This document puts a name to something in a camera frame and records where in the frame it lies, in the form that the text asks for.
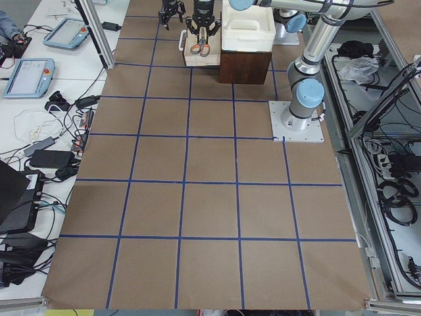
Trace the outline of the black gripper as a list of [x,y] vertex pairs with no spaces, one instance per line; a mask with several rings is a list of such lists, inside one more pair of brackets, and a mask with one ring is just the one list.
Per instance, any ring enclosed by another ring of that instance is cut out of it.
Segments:
[[206,28],[207,35],[209,37],[215,36],[219,28],[221,27],[221,21],[215,19],[212,13],[210,14],[199,14],[195,13],[193,16],[186,18],[187,25],[187,38],[189,41],[198,41],[199,30],[201,27]]
[[176,14],[179,17],[180,23],[183,23],[185,5],[162,6],[162,9],[159,11],[159,21],[162,23],[166,30],[169,30],[169,22],[171,17]]

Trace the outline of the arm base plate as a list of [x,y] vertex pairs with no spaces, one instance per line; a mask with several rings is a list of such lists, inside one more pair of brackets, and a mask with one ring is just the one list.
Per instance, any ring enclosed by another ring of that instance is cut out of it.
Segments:
[[323,143],[324,137],[316,111],[311,118],[297,118],[290,112],[290,101],[269,101],[272,138],[275,142]]
[[299,37],[297,32],[289,33],[282,23],[275,23],[276,35],[274,45],[299,45]]

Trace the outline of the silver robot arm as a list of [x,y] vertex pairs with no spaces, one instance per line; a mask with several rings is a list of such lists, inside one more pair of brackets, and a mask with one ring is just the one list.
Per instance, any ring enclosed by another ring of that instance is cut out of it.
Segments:
[[162,0],[162,8],[158,12],[160,23],[169,30],[170,19],[178,15],[179,21],[183,22],[183,16],[186,13],[186,8],[183,1],[179,0]]
[[246,11],[253,6],[278,10],[320,13],[315,29],[302,52],[290,64],[287,77],[292,92],[289,107],[281,114],[282,125],[288,130],[302,132],[310,126],[313,112],[322,103],[324,87],[315,78],[320,63],[340,27],[348,20],[356,20],[372,9],[393,1],[230,1],[232,9]]

